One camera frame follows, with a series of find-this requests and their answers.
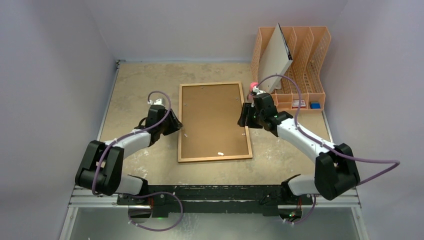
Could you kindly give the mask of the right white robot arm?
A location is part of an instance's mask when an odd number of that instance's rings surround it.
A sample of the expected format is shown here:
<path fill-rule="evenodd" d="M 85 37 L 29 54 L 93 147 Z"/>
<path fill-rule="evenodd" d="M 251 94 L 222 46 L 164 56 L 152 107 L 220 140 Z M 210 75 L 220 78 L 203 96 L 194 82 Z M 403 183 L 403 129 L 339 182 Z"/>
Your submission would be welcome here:
<path fill-rule="evenodd" d="M 347 144 L 336 145 L 323 138 L 315 142 L 317 135 L 297 123 L 290 113 L 279 112 L 268 93 L 257 94 L 253 102 L 243 103 L 237 124 L 272 133 L 295 146 L 314 163 L 312 175 L 298 174 L 281 183 L 280 196 L 288 204 L 301 195 L 320 195 L 331 201 L 361 182 L 357 165 L 352 160 L 353 151 Z"/>

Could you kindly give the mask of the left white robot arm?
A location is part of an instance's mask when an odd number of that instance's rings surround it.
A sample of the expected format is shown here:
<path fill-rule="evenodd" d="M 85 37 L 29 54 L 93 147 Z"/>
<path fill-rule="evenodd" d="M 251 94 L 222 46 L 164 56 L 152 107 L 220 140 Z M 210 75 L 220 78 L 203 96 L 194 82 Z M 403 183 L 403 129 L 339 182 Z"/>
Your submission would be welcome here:
<path fill-rule="evenodd" d="M 150 106 L 147 117 L 134 129 L 109 141 L 91 141 L 75 175 L 75 184 L 90 189 L 94 195 L 126 194 L 138 205 L 149 199 L 148 181 L 123 174 L 124 159 L 151 147 L 161 136 L 179 131 L 183 124 L 174 111 L 160 104 Z"/>

